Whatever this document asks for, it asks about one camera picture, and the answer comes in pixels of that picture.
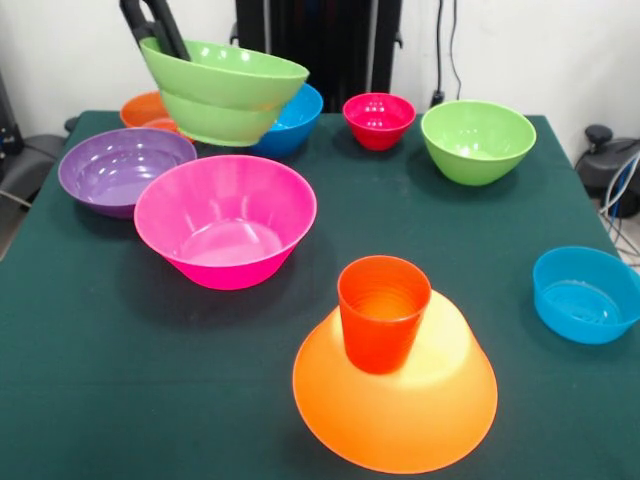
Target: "pink bowl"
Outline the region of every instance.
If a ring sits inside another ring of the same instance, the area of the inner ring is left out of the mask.
[[[369,150],[393,147],[416,118],[408,101],[390,93],[363,93],[351,97],[342,113],[360,144]]]
[[[175,167],[140,195],[142,240],[208,288],[251,287],[273,275],[316,217],[313,189],[293,169],[249,155]]]

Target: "black device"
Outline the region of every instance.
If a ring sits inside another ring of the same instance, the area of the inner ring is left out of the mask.
[[[640,139],[614,138],[613,131],[604,125],[590,125],[585,129],[589,148],[576,163],[576,171],[591,198],[599,198],[604,205],[607,187],[615,173],[632,155],[640,152]],[[620,198],[617,216],[627,218],[640,211],[640,170]]]

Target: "magenta bowl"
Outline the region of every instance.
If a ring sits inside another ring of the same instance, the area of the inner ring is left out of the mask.
[[[366,149],[388,150],[402,138],[416,118],[413,105],[390,93],[363,93],[342,107],[349,128]]]
[[[218,155],[176,167],[140,195],[142,240],[187,278],[237,290],[271,277],[316,217],[313,189],[266,158]]]
[[[180,135],[155,128],[123,128],[88,138],[73,147],[58,166],[62,188],[103,215],[131,218],[151,181],[197,158]]]

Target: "white wall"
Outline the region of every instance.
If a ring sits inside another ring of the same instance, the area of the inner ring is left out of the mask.
[[[396,50],[392,90],[408,95],[420,111],[436,87],[437,4],[403,2],[405,47]],[[442,35],[449,99],[456,92],[449,60],[451,5],[447,0]],[[583,131],[591,123],[637,137],[639,20],[635,0],[458,0],[454,57],[462,98],[547,115],[574,161],[587,146]]]
[[[226,42],[234,0],[170,0],[186,38]],[[444,90],[455,94],[444,13]],[[424,111],[435,88],[435,0],[404,0],[392,90]],[[640,2],[459,0],[463,98],[549,117],[574,159],[584,127],[640,133]],[[86,109],[117,110],[154,88],[117,0],[0,0],[0,70],[24,134],[61,132]]]
[[[169,1],[185,38],[228,42],[234,0]],[[156,88],[118,0],[0,0],[0,71],[23,135]]]

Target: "purple bowl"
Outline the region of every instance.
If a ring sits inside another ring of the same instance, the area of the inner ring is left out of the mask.
[[[58,167],[62,188],[103,215],[132,218],[138,197],[167,170],[197,158],[189,140],[155,128],[122,128],[73,147]]]

